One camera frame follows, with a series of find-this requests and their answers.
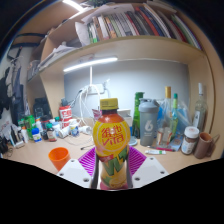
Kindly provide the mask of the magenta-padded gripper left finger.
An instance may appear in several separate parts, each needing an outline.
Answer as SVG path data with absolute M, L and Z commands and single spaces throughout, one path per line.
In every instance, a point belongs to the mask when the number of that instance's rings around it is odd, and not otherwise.
M 57 175 L 78 186 L 96 189 L 99 178 L 99 160 L 92 148 L 79 159 L 70 159 Z

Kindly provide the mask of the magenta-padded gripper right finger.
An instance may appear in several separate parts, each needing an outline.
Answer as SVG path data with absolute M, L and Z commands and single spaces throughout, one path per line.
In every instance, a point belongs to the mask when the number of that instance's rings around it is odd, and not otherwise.
M 126 173 L 129 189 L 143 187 L 168 175 L 155 157 L 147 157 L 134 147 L 129 148 Z

